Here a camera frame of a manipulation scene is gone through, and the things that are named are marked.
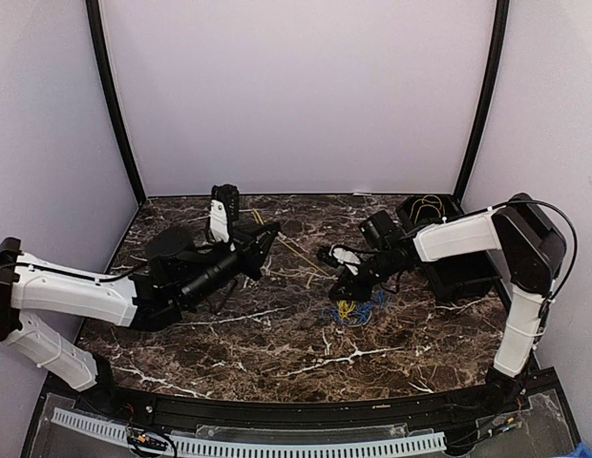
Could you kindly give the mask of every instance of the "dark marble table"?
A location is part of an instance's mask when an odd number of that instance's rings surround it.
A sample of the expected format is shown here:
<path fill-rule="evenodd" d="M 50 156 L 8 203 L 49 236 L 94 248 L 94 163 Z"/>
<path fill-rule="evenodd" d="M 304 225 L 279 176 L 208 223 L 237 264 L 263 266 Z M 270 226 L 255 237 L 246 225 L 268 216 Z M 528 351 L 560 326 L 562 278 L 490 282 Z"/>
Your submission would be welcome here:
<path fill-rule="evenodd" d="M 245 196 L 242 220 L 257 209 L 282 224 L 264 277 L 245 281 L 219 315 L 201 304 L 182 323 L 143 333 L 87 320 L 79 345 L 111 362 L 119 385 L 180 396 L 261 402 L 383 399 L 479 385 L 501 339 L 505 312 L 492 293 L 436 303 L 420 272 L 369 324 L 346 328 L 324 318 L 333 269 L 317 247 L 365 247 L 357 225 L 400 196 Z M 113 271 L 143 260 L 153 235 L 175 224 L 202 242 L 209 198 L 151 198 L 119 249 Z M 297 256 L 286 246 L 302 256 Z M 318 265 L 313 267 L 305 259 Z M 210 298 L 222 300 L 225 291 Z"/>

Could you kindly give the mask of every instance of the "black case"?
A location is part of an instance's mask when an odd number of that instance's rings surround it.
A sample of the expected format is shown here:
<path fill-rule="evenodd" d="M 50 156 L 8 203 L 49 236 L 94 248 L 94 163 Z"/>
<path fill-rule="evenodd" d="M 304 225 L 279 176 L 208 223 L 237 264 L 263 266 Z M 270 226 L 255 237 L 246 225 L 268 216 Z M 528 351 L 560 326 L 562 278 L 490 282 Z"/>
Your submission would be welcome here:
<path fill-rule="evenodd" d="M 464 212 L 451 196 L 439 196 L 445 207 L 447 218 L 463 215 Z M 411 221 L 413 205 L 423 196 L 413 196 L 406 199 L 396 209 L 402 227 L 408 232 L 415 224 Z M 412 218 L 417 216 L 418 208 L 412 212 Z M 439 223 L 441 219 L 434 209 L 423 208 L 417 219 L 418 225 Z M 436 262 L 424 262 L 422 268 L 430 279 L 430 284 L 436 297 L 441 302 L 451 302 L 458 299 L 481 298 L 491 290 L 500 275 L 487 253 L 470 253 L 452 256 Z"/>

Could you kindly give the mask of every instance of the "blue rope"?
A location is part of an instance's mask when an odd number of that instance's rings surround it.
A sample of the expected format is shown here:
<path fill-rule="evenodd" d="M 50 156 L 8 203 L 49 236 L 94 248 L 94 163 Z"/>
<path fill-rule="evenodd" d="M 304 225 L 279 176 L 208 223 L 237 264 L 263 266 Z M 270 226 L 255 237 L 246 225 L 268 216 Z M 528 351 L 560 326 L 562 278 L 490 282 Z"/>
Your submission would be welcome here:
<path fill-rule="evenodd" d="M 385 292 L 381 291 L 376 298 L 371 301 L 360 303 L 356 309 L 349 314 L 349 320 L 341 320 L 338 305 L 327 307 L 322 310 L 322 318 L 335 320 L 337 323 L 346 327 L 358 327 L 368 324 L 372 318 L 374 309 L 383 310 L 388 301 L 385 300 Z"/>

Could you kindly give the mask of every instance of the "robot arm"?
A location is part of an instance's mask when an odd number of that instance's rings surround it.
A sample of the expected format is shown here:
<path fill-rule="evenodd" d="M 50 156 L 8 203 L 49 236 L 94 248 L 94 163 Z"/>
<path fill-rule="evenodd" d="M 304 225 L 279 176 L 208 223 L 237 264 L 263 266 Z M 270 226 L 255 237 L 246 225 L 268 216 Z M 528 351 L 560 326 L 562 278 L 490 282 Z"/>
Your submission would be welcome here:
<path fill-rule="evenodd" d="M 529 196 L 517 195 L 498 208 L 428 225 L 416 234 L 405 234 L 386 212 L 380 212 L 360 225 L 369 246 L 376 250 L 359 252 L 372 254 L 369 258 L 360 260 L 355 250 L 349 251 L 344 245 L 320 249 L 320 260 L 356 269 L 343 270 L 329 297 L 364 302 L 370 299 L 376 284 L 419 262 L 501 250 L 511 273 L 513 300 L 490 373 L 502 381 L 515 379 L 523 372 L 541 335 L 566 251 L 559 229 L 537 205 L 527 201 L 531 201 Z"/>
<path fill-rule="evenodd" d="M 258 280 L 279 232 L 278 223 L 237 227 L 239 193 L 214 186 L 207 238 L 197 246 L 185 229 L 170 228 L 146 247 L 147 262 L 120 276 L 51 264 L 20 250 L 19 239 L 0 245 L 0 343 L 46 367 L 77 391 L 111 385 L 100 357 L 63 339 L 32 310 L 95 318 L 143 331 L 161 330 L 193 311 L 241 273 Z M 149 266 L 147 275 L 135 270 Z"/>

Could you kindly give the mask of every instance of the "black mount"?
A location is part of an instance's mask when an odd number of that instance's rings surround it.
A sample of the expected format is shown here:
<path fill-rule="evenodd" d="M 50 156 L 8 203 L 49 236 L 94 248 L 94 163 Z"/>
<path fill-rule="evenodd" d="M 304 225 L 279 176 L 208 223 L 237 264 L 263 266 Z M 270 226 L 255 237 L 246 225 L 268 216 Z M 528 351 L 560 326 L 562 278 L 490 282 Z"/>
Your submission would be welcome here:
<path fill-rule="evenodd" d="M 131 328 L 164 329 L 180 321 L 182 311 L 196 311 L 201 301 L 239 274 L 254 281 L 262 276 L 260 269 L 279 234 L 279 223 L 234 225 L 239 217 L 239 191 L 235 186 L 214 186 L 212 199 L 225 206 L 230 240 L 197 245 L 182 227 L 158 234 L 145 247 L 149 275 L 131 276 L 137 289 L 137 313 Z"/>
<path fill-rule="evenodd" d="M 532 200 L 517 194 L 511 201 Z M 535 204 L 506 206 L 492 216 L 511 274 L 523 291 L 546 297 L 565 258 L 566 243 L 558 227 Z"/>
<path fill-rule="evenodd" d="M 15 329 L 22 329 L 18 321 L 19 311 L 11 308 L 11 289 L 17 281 L 14 271 L 20 255 L 20 240 L 8 237 L 0 244 L 0 342 Z"/>
<path fill-rule="evenodd" d="M 328 293 L 328 297 L 332 301 L 369 301 L 372 288 L 376 284 L 385 283 L 393 275 L 414 268 L 417 256 L 414 253 L 412 240 L 405 237 L 404 231 L 391 220 L 385 210 L 375 213 L 362 222 L 360 232 L 369 247 L 377 251 L 354 251 L 355 253 L 373 254 L 357 265 L 357 275 L 347 268 L 343 269 L 338 281 Z M 331 255 L 332 248 L 330 246 L 320 247 L 317 258 L 336 268 L 340 266 L 340 263 Z"/>

